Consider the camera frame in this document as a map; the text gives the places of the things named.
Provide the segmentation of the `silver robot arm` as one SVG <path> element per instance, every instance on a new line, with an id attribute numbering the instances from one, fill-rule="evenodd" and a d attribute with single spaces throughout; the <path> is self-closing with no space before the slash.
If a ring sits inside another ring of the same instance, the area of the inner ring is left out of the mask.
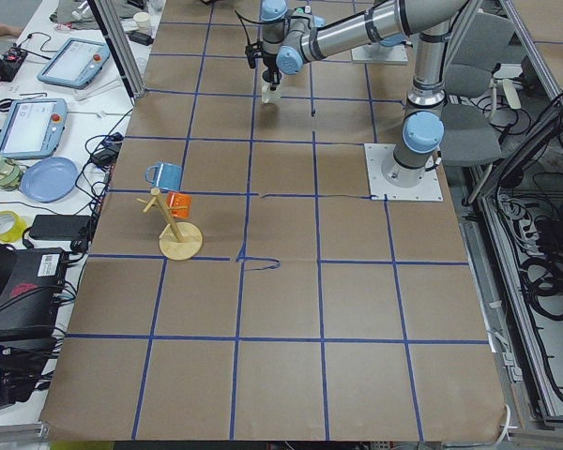
<path id="1" fill-rule="evenodd" d="M 405 42 L 414 41 L 416 61 L 402 137 L 381 164 L 388 183 L 411 188 L 423 177 L 444 137 L 440 114 L 445 59 L 452 26 L 465 6 L 464 1 L 452 0 L 376 1 L 350 17 L 326 23 L 310 7 L 264 1 L 258 22 L 262 36 L 248 43 L 245 54 L 251 67 L 263 60 L 262 100 L 273 103 L 280 97 L 282 76 L 296 75 L 310 62 L 349 51 L 356 62 L 396 65 L 396 53 Z"/>
<path id="2" fill-rule="evenodd" d="M 408 41 L 408 38 L 405 34 L 398 33 L 388 37 L 383 37 L 381 40 L 372 42 L 373 44 L 377 44 L 383 48 L 393 48 L 399 45 L 404 45 Z"/>

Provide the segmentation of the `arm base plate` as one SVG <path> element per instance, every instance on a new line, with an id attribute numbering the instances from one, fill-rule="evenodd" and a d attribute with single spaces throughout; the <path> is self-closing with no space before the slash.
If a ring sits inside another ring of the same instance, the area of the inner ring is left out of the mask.
<path id="1" fill-rule="evenodd" d="M 432 157 L 419 169 L 406 169 L 394 158 L 395 144 L 365 143 L 370 196 L 389 202 L 442 202 L 437 167 Z"/>
<path id="2" fill-rule="evenodd" d="M 406 66 L 408 57 L 404 45 L 383 48 L 377 44 L 369 44 L 351 50 L 352 61 L 363 64 L 384 64 Z"/>

